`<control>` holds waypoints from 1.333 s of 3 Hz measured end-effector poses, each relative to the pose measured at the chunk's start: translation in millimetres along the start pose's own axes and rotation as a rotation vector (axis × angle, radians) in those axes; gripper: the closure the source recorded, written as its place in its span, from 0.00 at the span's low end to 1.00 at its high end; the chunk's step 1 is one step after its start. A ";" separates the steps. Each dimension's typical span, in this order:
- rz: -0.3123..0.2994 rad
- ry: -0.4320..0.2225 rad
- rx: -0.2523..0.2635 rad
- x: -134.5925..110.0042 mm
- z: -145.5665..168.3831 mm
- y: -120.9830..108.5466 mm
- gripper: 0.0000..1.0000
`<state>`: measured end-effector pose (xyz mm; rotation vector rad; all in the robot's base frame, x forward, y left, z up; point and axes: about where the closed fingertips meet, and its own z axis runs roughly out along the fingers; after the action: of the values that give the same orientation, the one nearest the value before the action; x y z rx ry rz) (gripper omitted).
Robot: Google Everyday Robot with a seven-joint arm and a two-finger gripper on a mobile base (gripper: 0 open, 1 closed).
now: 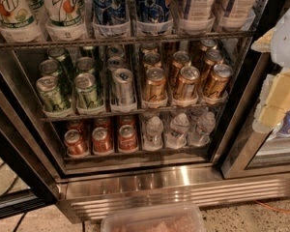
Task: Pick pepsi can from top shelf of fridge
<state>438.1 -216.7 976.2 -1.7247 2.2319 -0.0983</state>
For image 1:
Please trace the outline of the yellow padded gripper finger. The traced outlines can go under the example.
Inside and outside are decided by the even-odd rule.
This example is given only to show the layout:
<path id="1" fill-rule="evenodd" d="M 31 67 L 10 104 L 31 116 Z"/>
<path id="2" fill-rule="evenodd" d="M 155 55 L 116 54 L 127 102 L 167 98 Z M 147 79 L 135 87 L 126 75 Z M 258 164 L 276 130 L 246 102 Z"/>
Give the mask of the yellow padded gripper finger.
<path id="1" fill-rule="evenodd" d="M 290 69 L 276 75 L 268 74 L 254 112 L 253 130 L 269 133 L 283 120 L 289 110 Z"/>
<path id="2" fill-rule="evenodd" d="M 273 38 L 274 31 L 274 28 L 270 29 L 252 44 L 251 49 L 260 53 L 269 53 L 271 51 L 271 40 Z"/>

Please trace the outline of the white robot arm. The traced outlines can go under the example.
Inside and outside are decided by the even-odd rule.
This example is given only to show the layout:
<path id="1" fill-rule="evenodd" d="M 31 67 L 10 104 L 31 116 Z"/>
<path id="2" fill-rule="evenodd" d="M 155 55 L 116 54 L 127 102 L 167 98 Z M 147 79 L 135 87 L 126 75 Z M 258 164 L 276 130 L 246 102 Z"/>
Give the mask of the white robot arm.
<path id="1" fill-rule="evenodd" d="M 269 133 L 290 111 L 290 8 L 275 27 L 252 44 L 252 50 L 269 53 L 272 62 L 282 67 L 263 81 L 252 128 Z"/>

